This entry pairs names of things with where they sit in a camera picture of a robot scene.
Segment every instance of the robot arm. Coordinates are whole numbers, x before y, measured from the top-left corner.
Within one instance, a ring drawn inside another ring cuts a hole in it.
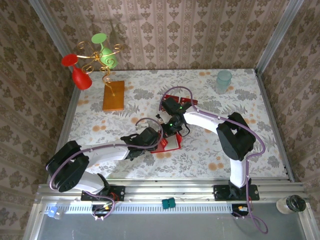
[[[167,123],[161,124],[164,138],[175,135],[177,132],[179,133],[182,130],[183,124],[197,125],[214,132],[220,139],[224,153],[230,158],[230,188],[241,189],[246,184],[246,161],[243,161],[243,159],[253,149],[253,144],[256,141],[256,138],[251,133],[235,124],[223,122],[222,120],[200,113],[192,108],[189,102],[180,105],[169,97],[162,102],[162,106],[171,116],[171,119]],[[239,113],[234,112],[229,116],[229,119],[248,126]],[[58,167],[74,153],[83,149],[95,148],[96,150],[81,153],[68,162],[56,175],[54,184],[59,192],[66,192],[75,188],[97,194],[103,189],[108,189],[110,186],[102,175],[92,174],[87,172],[86,169],[107,161],[133,160],[146,151],[154,151],[156,147],[141,149],[126,145],[148,147],[154,145],[158,140],[158,132],[151,127],[147,127],[141,134],[135,133],[123,136],[118,141],[109,142],[108,144],[111,147],[96,149],[106,144],[80,146],[76,141],[70,141],[47,163],[46,170],[52,176]]]
[[[204,113],[206,110],[195,110],[189,102],[184,105],[176,103],[172,98],[162,102],[165,111],[171,115],[171,119],[162,128],[166,137],[170,137],[182,130],[183,124],[196,125],[217,134],[224,153],[230,158],[230,188],[241,189],[246,185],[246,161],[245,155],[253,149],[255,136],[247,130],[227,121],[222,121]],[[230,120],[248,127],[242,116],[234,112],[228,116]]]

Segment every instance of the floral tablecloth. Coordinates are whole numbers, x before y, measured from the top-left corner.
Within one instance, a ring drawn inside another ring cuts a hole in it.
[[[93,72],[90,75],[92,86],[80,94],[69,141],[94,145],[133,134],[138,119],[155,118],[160,98],[167,89],[185,86],[191,89],[200,108],[221,116],[238,112],[262,137],[266,152],[252,159],[251,177],[285,178],[281,155],[254,71],[231,69],[232,83],[223,95],[214,90],[218,72],[218,69],[113,71],[112,80],[125,82],[125,93],[124,110],[112,112],[102,111],[103,73]],[[187,91],[180,89],[174,89],[170,94],[190,97]],[[158,129],[155,123],[150,122],[150,126]],[[148,152],[133,161],[108,161],[94,165],[90,172],[109,178],[228,178],[230,160],[222,151],[218,136],[197,126],[190,126],[190,130],[179,150],[156,154]],[[253,152],[260,149],[257,141]]]

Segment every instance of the clear plastic cup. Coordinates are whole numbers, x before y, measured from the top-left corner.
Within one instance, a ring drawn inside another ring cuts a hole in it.
[[[218,72],[216,78],[215,90],[218,94],[225,94],[231,84],[232,74],[228,70]]]

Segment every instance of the orange wooden block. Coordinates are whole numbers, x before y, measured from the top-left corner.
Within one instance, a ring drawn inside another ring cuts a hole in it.
[[[121,111],[125,108],[125,81],[112,81],[108,83],[112,87],[104,86],[103,111]]]

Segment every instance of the jar lid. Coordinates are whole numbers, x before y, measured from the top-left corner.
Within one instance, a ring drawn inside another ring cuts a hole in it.
[[[303,212],[306,209],[306,201],[298,195],[291,195],[285,201],[288,208],[293,212]]]

